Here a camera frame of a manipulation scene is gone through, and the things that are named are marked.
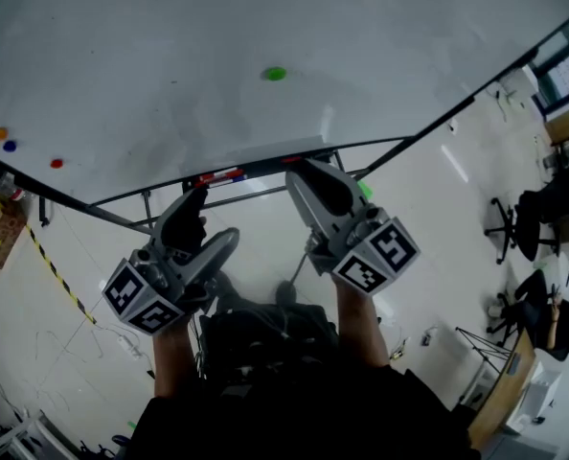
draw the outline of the whiteboard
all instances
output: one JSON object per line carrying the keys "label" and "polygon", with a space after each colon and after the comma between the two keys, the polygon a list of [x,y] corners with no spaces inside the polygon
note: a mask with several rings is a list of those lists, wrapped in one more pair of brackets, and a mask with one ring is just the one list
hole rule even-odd
{"label": "whiteboard", "polygon": [[568,18],[569,0],[0,0],[18,146],[0,160],[95,202],[414,135]]}

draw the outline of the green object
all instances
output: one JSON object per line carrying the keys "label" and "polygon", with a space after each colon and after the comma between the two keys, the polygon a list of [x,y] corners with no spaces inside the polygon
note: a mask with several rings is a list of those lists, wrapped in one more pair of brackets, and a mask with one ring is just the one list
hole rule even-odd
{"label": "green object", "polygon": [[265,70],[263,76],[269,81],[281,81],[286,77],[286,70],[281,66],[274,66]]}
{"label": "green object", "polygon": [[358,181],[357,184],[361,188],[361,191],[363,191],[364,196],[366,198],[370,199],[374,193],[369,188],[369,186],[365,182],[363,182],[362,180]]}

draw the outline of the tile floor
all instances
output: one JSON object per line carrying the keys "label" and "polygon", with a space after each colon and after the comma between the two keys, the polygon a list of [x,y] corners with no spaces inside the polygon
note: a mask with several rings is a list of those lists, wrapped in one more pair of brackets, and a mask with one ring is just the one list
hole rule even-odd
{"label": "tile floor", "polygon": [[[458,116],[457,134],[438,128],[413,148],[365,179],[373,202],[398,216],[422,255],[393,285],[376,297],[385,317],[384,336],[392,348],[409,337],[406,354],[394,362],[411,368],[448,406],[454,405],[478,366],[454,333],[456,326],[481,334],[487,326],[485,306],[507,280],[514,285],[531,272],[531,264],[514,250],[497,265],[495,242],[483,235],[494,213],[489,200],[514,201],[524,189],[541,186],[538,149],[543,127],[528,105],[503,103],[481,93]],[[348,169],[369,164],[392,146],[343,150]],[[467,182],[444,155],[454,156]],[[252,180],[211,192],[209,201],[282,184],[281,175]],[[162,212],[179,195],[179,187],[154,192],[153,213]],[[111,447],[113,434],[130,435],[152,394],[149,338],[120,327],[101,298],[122,257],[141,246],[146,236],[78,212],[50,206],[51,225],[39,227],[36,206],[29,220],[59,272],[100,328],[84,320],[47,269],[27,233],[0,271],[0,382],[8,400],[31,412],[43,409],[76,444]],[[138,219],[144,215],[139,196],[111,203],[106,209]],[[267,301],[273,288],[293,273],[307,229],[287,193],[221,206],[205,213],[208,232],[236,226],[241,242],[225,270],[239,292]],[[299,299],[322,305],[335,321],[333,287],[306,263],[297,280]],[[424,330],[436,326],[429,347],[420,345]],[[138,342],[145,356],[134,361],[117,343],[117,334]],[[0,398],[0,424],[11,410]]]}

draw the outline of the wooden desk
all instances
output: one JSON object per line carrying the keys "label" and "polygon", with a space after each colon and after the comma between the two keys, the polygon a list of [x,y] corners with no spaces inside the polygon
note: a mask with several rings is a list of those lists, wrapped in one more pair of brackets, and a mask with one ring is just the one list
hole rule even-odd
{"label": "wooden desk", "polygon": [[[515,353],[519,353],[521,358],[516,373],[508,375],[512,357]],[[534,362],[534,346],[527,331],[524,330],[516,340],[511,355],[493,388],[487,395],[485,403],[467,429],[474,449],[480,450],[514,410],[518,400],[521,398],[523,386],[532,371]]]}

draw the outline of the forearm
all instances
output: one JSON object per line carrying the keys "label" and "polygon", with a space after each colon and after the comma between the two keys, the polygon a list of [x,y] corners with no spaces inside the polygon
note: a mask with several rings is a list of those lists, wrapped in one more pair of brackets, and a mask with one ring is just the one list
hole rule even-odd
{"label": "forearm", "polygon": [[371,297],[336,283],[340,347],[349,356],[372,366],[389,364],[389,352],[378,327]]}
{"label": "forearm", "polygon": [[193,387],[197,381],[189,320],[174,325],[175,329],[153,338],[155,397],[176,397],[182,390]]}
{"label": "forearm", "polygon": [[551,329],[549,330],[549,338],[546,343],[546,349],[552,350],[555,348],[555,336],[557,335],[557,321],[553,321]]}

